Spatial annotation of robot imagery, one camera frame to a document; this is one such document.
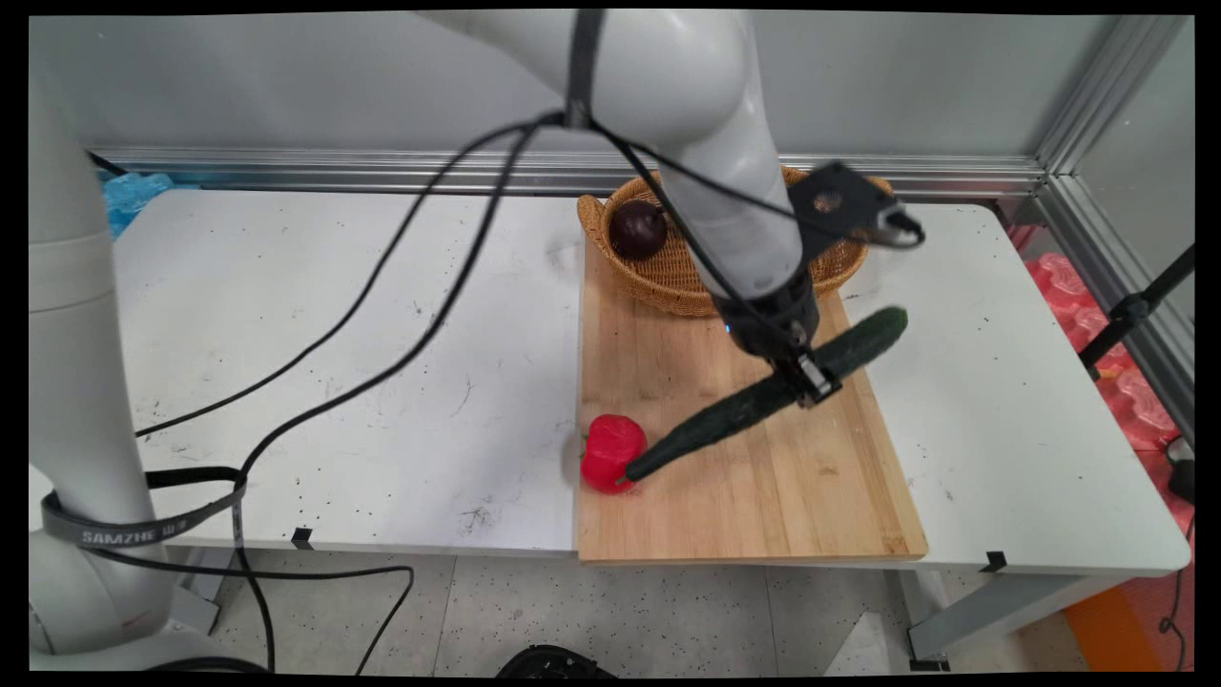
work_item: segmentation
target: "black cable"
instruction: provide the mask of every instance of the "black cable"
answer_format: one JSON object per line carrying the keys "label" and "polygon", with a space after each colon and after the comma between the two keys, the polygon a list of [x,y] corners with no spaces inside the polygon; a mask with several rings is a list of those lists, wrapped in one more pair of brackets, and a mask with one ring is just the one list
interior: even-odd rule
{"label": "black cable", "polygon": [[[250,455],[245,459],[245,462],[242,464],[241,472],[242,472],[243,476],[244,475],[249,475],[250,470],[254,467],[254,464],[259,460],[259,456],[261,456],[263,453],[266,451],[267,448],[271,447],[271,444],[276,439],[278,439],[280,437],[283,437],[286,433],[288,433],[289,431],[292,431],[294,427],[297,427],[297,426],[299,426],[299,425],[302,425],[302,423],[304,423],[304,422],[306,422],[306,421],[309,421],[309,420],[314,419],[314,417],[317,417],[317,416],[320,416],[320,415],[330,411],[331,409],[341,406],[341,405],[350,401],[352,399],[355,399],[357,397],[364,394],[365,392],[372,389],[374,387],[377,387],[379,384],[381,384],[382,382],[389,379],[391,377],[393,377],[394,375],[397,375],[399,371],[402,371],[404,367],[407,367],[413,360],[415,360],[416,356],[420,355],[421,351],[424,351],[424,349],[429,345],[429,342],[432,340],[432,337],[436,336],[437,331],[440,331],[441,326],[444,323],[446,316],[449,314],[449,310],[453,308],[454,301],[457,301],[458,295],[462,293],[462,289],[463,289],[463,287],[466,283],[466,278],[470,276],[470,272],[471,272],[471,270],[475,266],[475,261],[479,259],[479,253],[480,253],[480,250],[484,246],[484,240],[487,238],[488,229],[492,226],[492,218],[496,216],[496,207],[497,207],[497,205],[499,205],[501,196],[504,194],[504,188],[505,188],[505,185],[508,185],[509,176],[513,172],[513,167],[516,164],[518,157],[521,155],[521,151],[525,150],[526,145],[530,143],[530,139],[534,138],[535,133],[537,133],[537,131],[541,127],[543,127],[546,124],[558,124],[562,121],[563,121],[563,112],[558,112],[558,111],[557,112],[548,112],[548,113],[538,117],[535,122],[530,123],[527,126],[527,128],[518,138],[516,143],[514,143],[513,149],[509,153],[509,157],[505,161],[504,167],[501,170],[501,176],[499,176],[499,178],[496,182],[496,187],[493,188],[492,194],[488,198],[487,207],[484,210],[484,218],[480,222],[479,231],[476,232],[475,239],[471,243],[470,250],[466,254],[466,260],[463,262],[462,270],[458,272],[458,276],[454,279],[454,284],[449,289],[448,295],[446,295],[446,299],[442,301],[441,309],[437,310],[437,315],[433,317],[432,322],[429,323],[429,327],[424,331],[424,333],[420,336],[420,338],[415,342],[415,345],[410,349],[410,351],[408,351],[408,354],[405,356],[403,356],[398,362],[396,362],[391,367],[386,369],[381,373],[374,376],[371,379],[369,379],[369,381],[366,381],[366,382],[357,386],[352,390],[349,390],[349,392],[347,392],[347,393],[344,393],[344,394],[342,394],[339,397],[336,397],[335,399],[331,399],[330,401],[320,404],[320,405],[317,405],[317,406],[315,406],[313,409],[310,409],[310,410],[308,410],[308,411],[305,411],[305,412],[303,412],[303,414],[300,414],[300,415],[298,415],[298,416],[288,420],[287,422],[282,423],[280,427],[277,427],[274,431],[271,431],[271,433],[269,433],[263,439],[263,442],[260,442],[259,445],[254,448],[254,450],[250,453]],[[422,200],[422,199],[424,199],[424,195],[421,195],[419,200]],[[236,549],[237,549],[237,553],[238,553],[238,564],[242,567],[243,574],[247,575],[247,578],[250,582],[252,589],[258,591],[259,589],[258,582],[250,575],[250,565],[245,560],[245,554],[244,554],[245,548],[242,544],[242,537],[241,537],[241,532],[238,531],[238,527],[239,527],[238,521],[234,520],[234,522],[233,522],[233,541],[237,544]],[[275,659],[275,653],[274,653],[272,642],[271,642],[271,637],[272,637],[271,615],[270,615],[270,613],[267,613],[266,602],[264,599],[261,599],[261,592],[255,592],[255,599],[259,602],[259,611],[263,615],[263,622],[264,622],[264,627],[265,627],[265,633],[266,633],[267,639],[269,639],[267,641],[269,667],[272,667],[272,661]],[[399,602],[399,604],[394,605],[396,610],[398,609],[398,606],[400,605],[400,603],[402,603],[402,600]],[[381,631],[379,631],[377,637],[381,637]],[[366,652],[365,659],[368,660],[368,658],[369,658],[369,653]],[[361,661],[361,669],[364,669],[364,661]]]}
{"label": "black cable", "polygon": [[524,131],[529,126],[530,126],[530,122],[521,122],[521,123],[515,123],[515,124],[507,126],[507,127],[503,127],[503,128],[498,128],[498,129],[496,129],[496,131],[493,131],[491,133],[487,133],[487,134],[480,137],[474,143],[471,143],[470,145],[466,145],[464,149],[462,149],[457,155],[454,155],[453,157],[451,157],[449,161],[447,161],[444,164],[444,166],[441,167],[441,170],[438,170],[437,173],[435,173],[432,176],[432,178],[429,179],[429,183],[424,187],[424,190],[421,190],[420,195],[415,199],[414,203],[411,203],[411,209],[408,210],[407,215],[403,217],[403,221],[399,222],[398,229],[394,232],[394,237],[391,238],[389,244],[386,246],[385,250],[382,250],[382,255],[381,255],[381,257],[377,259],[377,264],[376,264],[376,266],[374,266],[372,273],[369,275],[369,279],[365,281],[364,288],[360,289],[360,294],[357,295],[355,301],[352,303],[352,305],[348,308],[348,311],[344,312],[344,315],[342,317],[339,317],[339,321],[336,322],[335,326],[332,326],[317,340],[310,343],[310,345],[306,347],[304,351],[302,351],[300,354],[298,354],[297,358],[294,358],[293,360],[288,361],[288,364],[286,364],[283,367],[281,367],[276,372],[269,375],[267,377],[260,379],[259,382],[252,384],[250,387],[247,387],[245,389],[238,392],[237,394],[233,394],[232,397],[228,397],[226,399],[221,399],[220,401],[216,401],[215,404],[212,404],[210,406],[205,406],[205,408],[199,409],[197,411],[192,411],[192,412],[189,412],[187,415],[178,416],[178,417],[176,417],[173,420],[167,420],[167,421],[165,421],[162,423],[154,425],[153,427],[147,427],[144,430],[140,430],[139,432],[136,433],[136,437],[144,437],[147,434],[153,434],[155,432],[161,432],[162,430],[168,430],[168,428],[171,428],[171,427],[173,427],[176,425],[182,425],[182,423],[184,423],[187,421],[190,421],[190,420],[194,420],[194,419],[197,419],[199,416],[203,416],[203,415],[210,414],[210,412],[212,412],[215,410],[222,409],[222,408],[232,404],[233,401],[237,401],[238,399],[242,399],[242,398],[244,398],[244,397],[247,397],[249,394],[253,394],[254,392],[258,392],[259,389],[261,389],[261,388],[266,387],[267,384],[275,382],[280,376],[282,376],[286,372],[293,370],[293,367],[295,367],[297,364],[299,364],[303,360],[305,360],[305,358],[309,356],[310,354],[313,354],[319,347],[322,345],[322,343],[326,343],[332,336],[335,336],[341,328],[343,328],[343,326],[346,323],[348,323],[348,320],[352,318],[352,315],[357,314],[357,310],[360,308],[360,304],[365,301],[365,297],[369,295],[369,292],[372,289],[374,282],[377,281],[377,276],[381,273],[382,267],[386,265],[386,261],[389,259],[391,253],[394,251],[394,246],[398,245],[399,239],[403,238],[403,233],[407,231],[408,223],[410,223],[411,218],[415,216],[416,210],[419,210],[420,203],[422,203],[424,199],[432,192],[432,188],[441,181],[441,178],[444,174],[449,173],[449,170],[452,170],[454,167],[454,165],[457,165],[458,162],[460,162],[466,155],[469,155],[470,153],[473,153],[475,149],[481,148],[484,145],[487,145],[488,143],[491,143],[492,140],[496,140],[497,138],[501,138],[502,135],[513,133],[515,131]]}
{"label": "black cable", "polygon": [[[398,602],[396,602],[394,606],[389,610],[388,614],[386,614],[386,620],[383,620],[381,627],[377,628],[377,635],[374,636],[374,641],[370,642],[369,648],[365,649],[365,655],[363,659],[360,659],[360,666],[357,667],[355,672],[357,675],[360,675],[360,672],[364,671],[365,664],[369,663],[369,656],[372,655],[374,648],[377,647],[377,641],[381,639],[382,633],[386,632],[386,627],[389,626],[389,621],[394,619],[394,614],[398,613],[399,606],[403,605],[403,602],[407,600],[407,595],[410,594],[411,588],[415,587],[415,569],[407,565],[369,567],[363,570],[348,570],[342,572],[270,572],[270,571],[254,571],[249,569],[238,572],[225,567],[206,567],[198,565],[183,565],[183,564],[171,564],[162,561],[151,561],[145,559],[137,559],[134,556],[126,556],[123,554],[112,552],[110,549],[85,549],[85,552],[89,552],[90,554],[106,559],[109,561],[127,564],[136,567],[147,567],[165,572],[189,572],[195,575],[220,575],[223,577],[244,577],[250,582],[254,582],[255,580],[344,580],[349,577],[368,577],[371,575],[385,575],[387,572],[407,572],[410,576],[407,581],[407,588],[403,589],[403,593],[398,597]],[[239,559],[244,558],[244,555],[245,555],[244,552],[242,549],[238,549]],[[270,617],[265,619],[264,624],[270,624]],[[165,670],[192,670],[192,669],[182,667],[182,669],[165,669]],[[275,669],[270,664],[267,666],[267,670],[270,672],[275,672]]]}
{"label": "black cable", "polygon": [[[647,145],[645,145],[642,143],[636,143],[634,140],[629,140],[626,138],[623,138],[621,135],[618,135],[617,133],[614,133],[614,132],[607,129],[606,127],[603,127],[602,124],[600,124],[597,121],[590,122],[590,127],[593,131],[597,131],[598,133],[601,133],[602,135],[604,135],[607,138],[607,140],[610,140],[610,143],[614,144],[620,150],[623,148],[632,148],[635,150],[639,150],[639,151],[641,151],[641,153],[651,156],[651,157],[653,157],[658,162],[661,162],[661,164],[663,164],[663,165],[665,165],[668,167],[673,167],[675,171],[681,172],[684,176],[686,176],[686,177],[696,181],[701,185],[705,185],[707,188],[712,188],[713,190],[717,190],[717,192],[719,192],[719,193],[722,193],[724,195],[729,195],[730,198],[736,198],[739,200],[742,200],[744,203],[748,203],[751,205],[755,205],[756,207],[762,207],[764,210],[775,212],[775,214],[778,214],[780,216],[784,216],[784,217],[791,218],[794,221],[797,221],[797,222],[800,222],[802,225],[806,225],[806,226],[811,227],[812,229],[814,229],[814,231],[817,231],[819,233],[823,233],[825,236],[832,236],[832,237],[835,237],[835,238],[840,238],[842,240],[855,240],[857,243],[867,243],[869,245],[882,245],[882,246],[885,246],[885,248],[901,248],[901,249],[915,248],[915,246],[917,246],[917,245],[919,245],[921,243],[924,242],[924,232],[923,231],[918,232],[917,240],[915,243],[886,243],[886,242],[883,242],[883,240],[871,240],[868,238],[862,238],[862,237],[852,234],[852,233],[838,233],[838,232],[834,232],[834,231],[828,231],[828,229],[822,228],[819,226],[821,222],[816,217],[811,217],[808,215],[802,215],[802,214],[797,214],[795,211],[786,210],[786,209],[784,209],[784,207],[781,207],[779,205],[773,205],[772,203],[768,203],[767,200],[763,200],[761,198],[756,198],[753,195],[750,195],[748,193],[742,193],[741,190],[737,190],[736,188],[730,188],[729,185],[725,185],[725,184],[723,184],[723,183],[720,183],[718,181],[714,181],[712,178],[708,178],[708,177],[703,176],[702,173],[700,173],[700,172],[697,172],[697,171],[695,171],[695,170],[692,170],[692,168],[683,165],[681,162],[678,162],[675,160],[672,160],[670,157],[667,157],[665,155],[662,155],[657,150],[653,150],[652,148],[650,148],[650,146],[647,146]],[[650,178],[648,174],[642,174],[642,176],[645,176],[646,179]]]}
{"label": "black cable", "polygon": [[99,167],[109,171],[110,173],[112,173],[115,176],[123,176],[125,173],[127,173],[127,170],[125,170],[123,167],[116,165],[115,162],[111,162],[110,160],[103,157],[101,155],[98,155],[98,154],[93,153],[92,150],[85,150],[85,153],[89,154],[89,161],[92,161],[93,164],[98,165]]}
{"label": "black cable", "polygon": [[231,672],[271,672],[256,663],[234,659],[231,656],[197,656],[177,661],[164,663],[145,669],[151,672],[183,671],[183,670],[227,670]]}
{"label": "black cable", "polygon": [[[1195,531],[1195,514],[1192,514],[1192,521],[1187,525],[1187,543],[1192,543],[1192,532]],[[1175,666],[1175,672],[1183,671],[1183,661],[1187,660],[1187,639],[1183,637],[1182,631],[1175,625],[1175,617],[1178,615],[1178,598],[1183,592],[1183,571],[1179,570],[1175,574],[1175,603],[1170,606],[1170,617],[1161,619],[1158,624],[1158,632],[1165,635],[1171,630],[1178,637],[1178,665]]]}
{"label": "black cable", "polygon": [[[237,547],[237,563],[243,572],[250,572],[250,561],[245,559],[245,547]],[[250,583],[250,592],[254,593],[254,600],[259,604],[259,616],[263,619],[263,635],[267,641],[267,671],[276,672],[276,631],[271,624],[271,609],[267,606],[267,598],[263,595],[259,580],[249,576],[245,581]]]}
{"label": "black cable", "polygon": [[661,184],[653,179],[653,174],[650,173],[648,167],[645,166],[645,162],[641,161],[640,156],[637,156],[636,153],[631,150],[631,148],[626,144],[626,142],[619,139],[613,133],[602,128],[601,124],[598,124],[597,122],[591,122],[590,126],[593,127],[595,131],[598,131],[603,135],[606,135],[607,140],[609,140],[612,145],[619,149],[619,153],[628,160],[629,164],[631,164],[631,166],[636,170],[636,173],[639,173],[640,177],[645,179],[645,183],[648,184],[650,190],[652,190],[653,195],[656,195],[658,201],[662,203],[662,206],[665,207],[665,211],[670,214],[670,218],[674,220],[674,226],[678,227],[679,233],[681,233],[683,238],[686,239],[689,245],[691,245],[691,251],[696,254],[696,256],[700,259],[700,262],[703,264],[705,268],[708,270],[708,273],[712,275],[712,278],[714,278],[717,283],[720,286],[720,288],[725,290],[725,294],[729,295],[737,306],[746,310],[746,314],[751,315],[753,320],[756,320],[757,322],[763,325],[764,328],[775,334],[778,340],[780,340],[784,347],[796,350],[797,342],[794,339],[792,334],[780,328],[778,325],[775,325],[766,316],[763,316],[762,312],[756,310],[755,306],[751,305],[750,301],[746,300],[746,298],[744,298],[742,294],[739,293],[737,289],[734,288],[731,283],[729,283],[729,279],[725,278],[725,275],[722,273],[720,268],[718,268],[717,265],[712,261],[712,259],[708,257],[708,253],[705,251],[703,245],[701,245],[700,242],[696,240],[695,236],[691,233],[691,229],[687,228],[686,222],[683,221],[683,217],[679,215],[678,209],[674,206],[674,203],[670,201],[669,195],[667,195],[665,192],[662,190]]}
{"label": "black cable", "polygon": [[422,334],[420,334],[420,338],[416,339],[415,345],[411,347],[407,355],[399,359],[394,365],[377,373],[372,378],[358,384],[350,390],[331,399],[330,401],[319,404],[317,406],[314,406],[313,409],[272,430],[271,433],[264,437],[263,442],[259,442],[259,445],[250,451],[250,455],[247,456],[245,462],[242,464],[242,475],[249,475],[250,469],[254,467],[259,456],[261,456],[276,439],[280,439],[294,427],[315,419],[331,409],[347,404],[352,399],[355,399],[374,387],[377,387],[382,382],[386,382],[400,370],[407,367],[416,359],[416,356],[420,355],[421,351],[424,351],[424,349],[429,345],[429,342],[432,340],[432,337],[436,336],[437,331],[440,331],[441,325],[444,323],[446,316],[449,314],[454,301],[458,299],[463,287],[466,284],[466,278],[470,276],[470,271],[475,266],[475,260],[479,257],[479,253],[484,246],[484,240],[487,238],[488,228],[492,226],[492,217],[496,215],[496,207],[499,205],[501,195],[504,194],[504,187],[508,185],[510,172],[513,171],[513,166],[516,164],[518,157],[541,127],[547,124],[559,124],[563,121],[563,112],[556,111],[538,117],[534,123],[529,124],[529,128],[526,128],[526,131],[518,138],[516,143],[514,143],[513,149],[509,153],[509,157],[504,164],[504,168],[501,170],[501,176],[497,178],[496,187],[492,189],[492,194],[488,198],[487,207],[484,210],[484,218],[480,222],[479,231],[475,233],[475,240],[471,243],[471,248],[466,253],[466,260],[463,262],[462,270],[458,272],[454,284],[449,289],[449,294],[446,295],[446,299],[441,304],[441,309],[437,310],[436,316],[432,318],[432,322],[429,323],[429,327],[425,328]]}

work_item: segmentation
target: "tiled floor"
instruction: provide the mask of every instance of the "tiled floor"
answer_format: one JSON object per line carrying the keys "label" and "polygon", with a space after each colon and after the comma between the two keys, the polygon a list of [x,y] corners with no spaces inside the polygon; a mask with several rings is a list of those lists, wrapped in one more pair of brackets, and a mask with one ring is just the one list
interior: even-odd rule
{"label": "tiled floor", "polygon": [[[416,581],[369,675],[493,676],[530,644],[558,644],[620,677],[822,675],[862,613],[878,614],[893,672],[906,672],[897,580],[866,570],[762,566],[584,567],[574,560],[252,552],[253,567],[336,571],[411,565]],[[264,581],[277,670],[350,674],[403,575]],[[951,598],[982,583],[946,576]],[[212,636],[265,663],[254,598],[230,578]],[[951,654],[955,672],[1085,670],[1056,614]]]}

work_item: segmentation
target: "white panel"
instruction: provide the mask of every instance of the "white panel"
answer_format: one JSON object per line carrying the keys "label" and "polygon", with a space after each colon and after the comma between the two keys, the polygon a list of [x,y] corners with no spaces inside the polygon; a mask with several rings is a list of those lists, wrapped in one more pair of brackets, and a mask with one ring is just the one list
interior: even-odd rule
{"label": "white panel", "polygon": [[[1026,154],[1107,17],[755,12],[784,153]],[[404,12],[37,17],[31,54],[87,142],[454,149],[559,98]],[[603,149],[553,132],[535,149]]]}
{"label": "white panel", "polygon": [[[1150,276],[1195,240],[1195,20],[1107,124],[1082,179]],[[1170,294],[1195,317],[1195,277]]]}

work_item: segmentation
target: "black object on floor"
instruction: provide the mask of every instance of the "black object on floor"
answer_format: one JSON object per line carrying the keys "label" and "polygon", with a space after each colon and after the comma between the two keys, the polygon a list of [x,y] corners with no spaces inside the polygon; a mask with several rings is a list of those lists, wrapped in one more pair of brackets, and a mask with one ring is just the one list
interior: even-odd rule
{"label": "black object on floor", "polygon": [[552,647],[551,644],[531,644],[529,649],[509,659],[509,663],[504,664],[504,667],[496,676],[510,678],[615,678],[615,676],[598,667],[597,661],[592,661],[562,647]]}

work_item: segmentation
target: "orange object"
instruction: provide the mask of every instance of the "orange object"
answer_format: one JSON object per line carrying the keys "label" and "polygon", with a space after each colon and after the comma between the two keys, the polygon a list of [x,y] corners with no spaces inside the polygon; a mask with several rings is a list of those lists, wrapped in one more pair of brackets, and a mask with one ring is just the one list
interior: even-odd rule
{"label": "orange object", "polygon": [[1122,587],[1065,609],[1081,655],[1095,672],[1155,672],[1161,665]]}

